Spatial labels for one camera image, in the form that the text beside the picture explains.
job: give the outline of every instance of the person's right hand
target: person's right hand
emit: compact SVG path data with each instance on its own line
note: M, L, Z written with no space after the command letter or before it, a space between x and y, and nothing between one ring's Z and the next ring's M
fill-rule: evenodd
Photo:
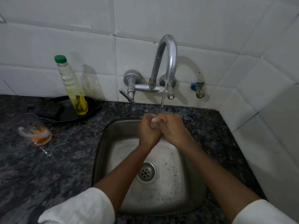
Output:
M152 119L151 124L158 124L167 141L178 149L183 149L186 144L193 142L179 114L162 112L157 118Z

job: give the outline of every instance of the curved faucet spout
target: curved faucet spout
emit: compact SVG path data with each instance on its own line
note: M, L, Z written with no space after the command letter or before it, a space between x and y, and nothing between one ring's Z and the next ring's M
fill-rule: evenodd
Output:
M148 82L149 88L152 90L156 86L157 76L163 57L165 47L167 46L167 68L166 68L166 82L173 82L174 75L176 73L176 63L178 57L178 51L176 41L172 35L164 35L159 42L159 46L155 56L154 66L152 68L152 74Z

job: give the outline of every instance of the water stream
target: water stream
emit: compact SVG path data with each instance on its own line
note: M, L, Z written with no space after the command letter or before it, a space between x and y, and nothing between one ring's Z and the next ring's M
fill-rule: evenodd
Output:
M160 104L159 112L162 112L162 108L163 108L164 101L165 101L167 92L169 90L170 84L171 84L170 82L165 82L165 89L164 89L164 92L163 92L163 97L162 97L162 101L161 101L161 104Z

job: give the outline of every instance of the bottle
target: bottle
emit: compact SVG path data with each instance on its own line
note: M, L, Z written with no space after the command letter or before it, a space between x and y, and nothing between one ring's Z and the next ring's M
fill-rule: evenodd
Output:
M82 87L66 57L57 55L54 57L57 63L60 76L65 86L66 92L78 115L85 115L88 112L88 104L84 98Z

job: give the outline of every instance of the chrome faucet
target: chrome faucet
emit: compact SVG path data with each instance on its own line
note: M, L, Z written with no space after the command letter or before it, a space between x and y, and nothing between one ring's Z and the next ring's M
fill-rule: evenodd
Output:
M160 86L156 86L157 76L165 47L167 47L166 74L160 78ZM150 93L163 93L165 90L165 82L170 82L171 86L168 90L167 97L170 100L174 99L174 93L172 89L176 85L174 75L176 73L177 56L177 45L174 37L172 35L164 35L157 48L154 66L152 68L152 74L148 84L141 84L142 76L138 71L129 70L125 73L123 78L123 82L128 87L127 93L122 89L120 89L119 92L125 96L129 102L135 104L136 102L134 101L134 95L136 90Z

